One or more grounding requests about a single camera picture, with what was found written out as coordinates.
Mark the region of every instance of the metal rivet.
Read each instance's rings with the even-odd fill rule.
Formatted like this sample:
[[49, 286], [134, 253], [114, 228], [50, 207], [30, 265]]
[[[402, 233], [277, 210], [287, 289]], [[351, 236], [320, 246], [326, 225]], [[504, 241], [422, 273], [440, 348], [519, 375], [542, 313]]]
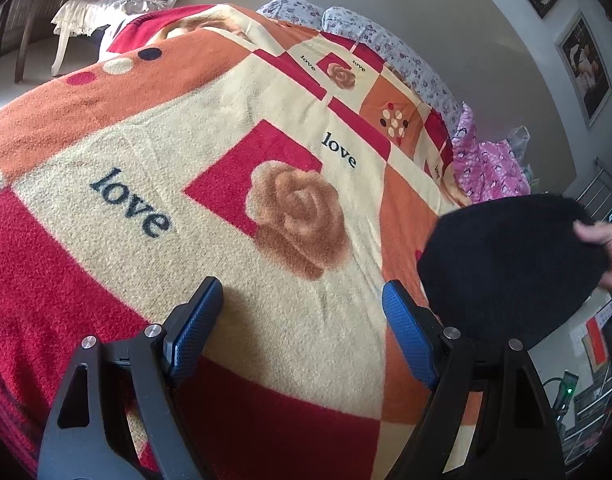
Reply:
[[97, 338], [94, 335], [88, 335], [81, 339], [81, 346], [86, 350], [92, 348], [97, 343]]
[[510, 348], [512, 348], [516, 352], [524, 349], [523, 343], [519, 341], [519, 339], [514, 339], [514, 338], [508, 341], [508, 346], [510, 346]]
[[161, 334], [161, 325], [148, 325], [144, 330], [144, 334], [146, 334], [146, 337], [157, 337], [159, 334]]
[[462, 336], [462, 333], [454, 326], [447, 326], [443, 329], [443, 334], [446, 339], [459, 339]]

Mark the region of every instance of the floor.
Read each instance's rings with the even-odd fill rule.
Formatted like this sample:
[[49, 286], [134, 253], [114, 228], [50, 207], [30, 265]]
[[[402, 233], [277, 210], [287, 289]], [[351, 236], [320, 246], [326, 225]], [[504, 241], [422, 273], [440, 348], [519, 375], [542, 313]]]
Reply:
[[[0, 57], [0, 108], [33, 88], [52, 80], [50, 66], [57, 52], [58, 37], [33, 43], [28, 48], [23, 80], [14, 83], [14, 66], [17, 51]], [[79, 70], [97, 61], [97, 48], [82, 38], [72, 38], [68, 43], [61, 75]]]

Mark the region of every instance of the blanket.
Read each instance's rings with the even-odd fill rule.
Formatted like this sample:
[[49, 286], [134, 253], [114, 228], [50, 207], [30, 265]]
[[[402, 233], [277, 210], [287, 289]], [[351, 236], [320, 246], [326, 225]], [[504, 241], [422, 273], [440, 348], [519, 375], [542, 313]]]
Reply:
[[383, 479], [429, 392], [381, 289], [427, 306], [417, 258], [468, 203], [441, 117], [364, 44], [235, 6], [140, 16], [110, 51], [0, 110], [0, 436], [35, 472], [81, 339], [163, 322], [212, 275], [177, 404], [217, 476]]

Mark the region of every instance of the chair cushion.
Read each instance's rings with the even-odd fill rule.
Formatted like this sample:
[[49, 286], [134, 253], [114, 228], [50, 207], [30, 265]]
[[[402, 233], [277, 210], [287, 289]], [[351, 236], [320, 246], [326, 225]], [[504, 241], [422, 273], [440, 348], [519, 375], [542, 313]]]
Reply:
[[97, 28], [119, 22], [132, 14], [167, 9], [161, 0], [68, 0], [52, 18], [55, 34], [70, 28], [70, 36], [90, 36]]
[[378, 23], [343, 7], [324, 11], [322, 30], [359, 41], [377, 52], [404, 82], [437, 110], [451, 137], [457, 133], [462, 105], [430, 65], [400, 38]]
[[306, 0], [272, 0], [257, 10], [267, 18], [321, 30], [324, 9]]

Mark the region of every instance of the hand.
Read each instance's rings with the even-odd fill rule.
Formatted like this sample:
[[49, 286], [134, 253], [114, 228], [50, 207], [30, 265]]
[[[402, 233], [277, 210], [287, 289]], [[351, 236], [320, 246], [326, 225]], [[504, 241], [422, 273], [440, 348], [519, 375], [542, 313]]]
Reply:
[[612, 290], [612, 224], [600, 222], [595, 225], [585, 225], [582, 222], [575, 221], [573, 222], [573, 230], [577, 238], [583, 242], [601, 244], [606, 249], [611, 261], [611, 269], [604, 273], [599, 285]]

